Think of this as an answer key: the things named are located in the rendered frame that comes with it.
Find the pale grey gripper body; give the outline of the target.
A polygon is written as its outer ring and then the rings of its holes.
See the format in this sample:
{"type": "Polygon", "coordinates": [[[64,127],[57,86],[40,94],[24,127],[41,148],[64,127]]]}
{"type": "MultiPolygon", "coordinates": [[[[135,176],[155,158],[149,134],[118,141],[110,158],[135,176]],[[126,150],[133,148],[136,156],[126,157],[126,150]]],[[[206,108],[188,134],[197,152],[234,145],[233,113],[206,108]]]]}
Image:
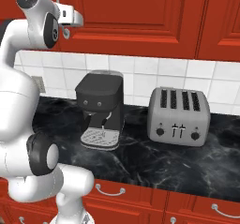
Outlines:
{"type": "Polygon", "coordinates": [[[83,15],[77,10],[74,11],[74,26],[83,26],[83,15]]]}

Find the red base cabinet door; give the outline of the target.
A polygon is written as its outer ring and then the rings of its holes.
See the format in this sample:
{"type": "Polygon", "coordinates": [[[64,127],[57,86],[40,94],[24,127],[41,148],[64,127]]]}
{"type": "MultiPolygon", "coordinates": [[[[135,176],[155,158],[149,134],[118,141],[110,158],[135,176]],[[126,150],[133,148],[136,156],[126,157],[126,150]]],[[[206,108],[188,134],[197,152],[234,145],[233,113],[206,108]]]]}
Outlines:
{"type": "Polygon", "coordinates": [[[163,212],[159,210],[94,198],[82,201],[96,224],[162,224],[163,212]]]}
{"type": "Polygon", "coordinates": [[[0,216],[6,224],[22,224],[19,217],[24,217],[25,224],[50,224],[57,214],[55,198],[40,202],[15,202],[8,195],[8,181],[0,178],[0,216]]]}

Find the black coffee machine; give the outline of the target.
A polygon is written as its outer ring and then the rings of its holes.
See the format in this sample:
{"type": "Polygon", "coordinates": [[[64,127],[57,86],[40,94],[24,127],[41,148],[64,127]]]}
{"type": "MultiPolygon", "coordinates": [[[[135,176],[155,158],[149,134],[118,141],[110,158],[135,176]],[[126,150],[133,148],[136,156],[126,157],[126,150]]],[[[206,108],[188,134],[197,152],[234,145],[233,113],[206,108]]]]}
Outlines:
{"type": "Polygon", "coordinates": [[[81,144],[112,151],[124,127],[124,76],[114,70],[93,70],[75,88],[82,109],[81,144]]]}

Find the grey four-slot toaster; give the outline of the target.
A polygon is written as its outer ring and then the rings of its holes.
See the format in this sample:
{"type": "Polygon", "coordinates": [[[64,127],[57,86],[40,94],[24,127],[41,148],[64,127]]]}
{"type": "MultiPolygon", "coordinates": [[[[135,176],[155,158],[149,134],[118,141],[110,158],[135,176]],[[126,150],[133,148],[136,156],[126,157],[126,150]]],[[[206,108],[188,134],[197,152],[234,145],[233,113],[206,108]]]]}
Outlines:
{"type": "Polygon", "coordinates": [[[203,92],[157,87],[149,101],[147,135],[154,142],[199,147],[206,141],[210,120],[203,92]]]}

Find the red drawer front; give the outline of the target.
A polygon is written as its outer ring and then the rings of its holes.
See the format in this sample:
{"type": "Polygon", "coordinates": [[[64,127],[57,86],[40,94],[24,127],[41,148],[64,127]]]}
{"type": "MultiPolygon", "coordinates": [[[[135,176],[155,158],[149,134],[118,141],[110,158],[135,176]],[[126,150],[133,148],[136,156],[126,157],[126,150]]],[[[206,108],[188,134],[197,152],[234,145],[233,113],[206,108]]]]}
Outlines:
{"type": "Polygon", "coordinates": [[[167,191],[97,179],[90,196],[163,210],[167,191]]]}
{"type": "Polygon", "coordinates": [[[223,201],[177,192],[170,192],[166,211],[181,216],[210,219],[224,224],[240,224],[240,218],[227,218],[212,210],[212,203],[216,203],[221,212],[232,216],[240,216],[240,202],[223,201]]]}

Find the grey wall socket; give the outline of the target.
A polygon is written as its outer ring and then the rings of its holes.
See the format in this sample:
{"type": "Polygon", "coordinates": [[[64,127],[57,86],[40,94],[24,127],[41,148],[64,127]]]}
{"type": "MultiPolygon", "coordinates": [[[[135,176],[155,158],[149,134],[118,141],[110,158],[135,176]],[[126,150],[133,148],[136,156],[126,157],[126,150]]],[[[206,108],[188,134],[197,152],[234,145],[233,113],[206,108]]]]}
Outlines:
{"type": "Polygon", "coordinates": [[[32,79],[37,84],[39,92],[42,93],[42,94],[45,94],[46,90],[45,90],[45,85],[44,85],[43,78],[41,76],[33,76],[32,79]]]}

